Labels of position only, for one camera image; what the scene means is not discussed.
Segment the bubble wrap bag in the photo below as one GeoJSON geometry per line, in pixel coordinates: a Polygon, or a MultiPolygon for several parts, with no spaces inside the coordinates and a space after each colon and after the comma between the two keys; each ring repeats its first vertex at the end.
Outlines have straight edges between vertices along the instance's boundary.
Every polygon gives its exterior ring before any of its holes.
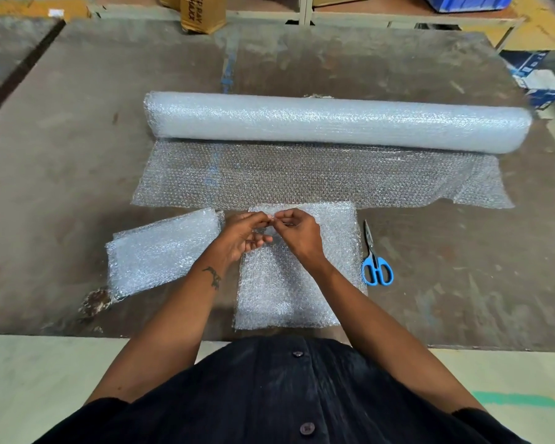
{"type": "Polygon", "coordinates": [[[496,156],[329,144],[158,140],[132,203],[247,209],[352,201],[421,207],[439,198],[510,208],[496,156]]]}
{"type": "Polygon", "coordinates": [[[185,276],[220,233],[221,220],[213,209],[204,209],[113,234],[106,245],[111,298],[185,276]]]}
{"type": "MultiPolygon", "coordinates": [[[[351,283],[367,294],[360,266],[362,247],[356,210],[351,202],[321,202],[303,205],[261,204],[252,211],[274,214],[298,207],[321,225],[327,259],[351,283]]],[[[318,285],[290,252],[273,227],[267,234],[273,243],[245,254],[240,266],[234,328],[328,327],[339,320],[318,285]]]]}
{"type": "Polygon", "coordinates": [[[527,109],[399,101],[150,92],[156,137],[268,140],[509,153],[530,128],[527,109]]]}

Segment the person's left hand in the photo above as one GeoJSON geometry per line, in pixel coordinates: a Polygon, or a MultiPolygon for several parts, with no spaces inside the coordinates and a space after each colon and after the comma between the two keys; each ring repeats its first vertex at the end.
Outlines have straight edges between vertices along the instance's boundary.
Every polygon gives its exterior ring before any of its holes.
{"type": "Polygon", "coordinates": [[[271,216],[263,212],[246,212],[231,216],[226,220],[226,226],[220,232],[216,242],[227,253],[229,261],[237,261],[245,252],[252,251],[265,243],[271,243],[269,235],[255,232],[254,229],[267,227],[271,216]]]}

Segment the white floor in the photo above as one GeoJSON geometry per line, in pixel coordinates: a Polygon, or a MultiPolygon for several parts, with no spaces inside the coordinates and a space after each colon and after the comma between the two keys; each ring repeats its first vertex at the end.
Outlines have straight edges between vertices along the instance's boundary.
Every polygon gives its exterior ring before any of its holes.
{"type": "MultiPolygon", "coordinates": [[[[0,335],[0,444],[30,444],[78,409],[125,340],[0,335]]],[[[203,358],[225,343],[202,343],[203,358]]],[[[555,353],[434,353],[504,425],[555,444],[555,353]]]]}

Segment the bubble wrap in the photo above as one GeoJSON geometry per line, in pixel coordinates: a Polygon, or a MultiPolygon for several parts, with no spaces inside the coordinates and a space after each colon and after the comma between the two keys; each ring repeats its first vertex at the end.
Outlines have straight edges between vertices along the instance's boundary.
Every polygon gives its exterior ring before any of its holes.
{"type": "Polygon", "coordinates": [[[132,203],[242,210],[352,201],[369,208],[420,207],[439,198],[513,207],[489,154],[181,140],[156,142],[132,203]]]}
{"type": "Polygon", "coordinates": [[[530,128],[517,107],[151,92],[144,99],[156,137],[329,142],[509,153],[530,128]]]}
{"type": "MultiPolygon", "coordinates": [[[[269,214],[298,207],[321,225],[323,250],[327,259],[364,294],[360,267],[362,247],[356,209],[351,202],[321,202],[303,205],[261,204],[252,211],[269,214]]],[[[240,267],[234,328],[328,327],[339,320],[327,304],[318,285],[290,252],[273,227],[270,246],[245,254],[240,267]]]]}
{"type": "Polygon", "coordinates": [[[220,233],[222,219],[205,209],[113,234],[106,245],[111,298],[185,276],[220,233]]]}

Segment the blue and white box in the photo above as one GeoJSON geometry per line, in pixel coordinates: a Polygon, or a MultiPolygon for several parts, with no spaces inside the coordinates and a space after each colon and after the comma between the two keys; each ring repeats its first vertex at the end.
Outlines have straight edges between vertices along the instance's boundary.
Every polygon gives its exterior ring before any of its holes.
{"type": "Polygon", "coordinates": [[[506,62],[510,73],[525,77],[533,72],[548,53],[548,51],[500,51],[499,55],[506,62]]]}
{"type": "Polygon", "coordinates": [[[527,77],[514,75],[533,108],[542,111],[555,101],[555,74],[551,70],[534,70],[527,77]]]}

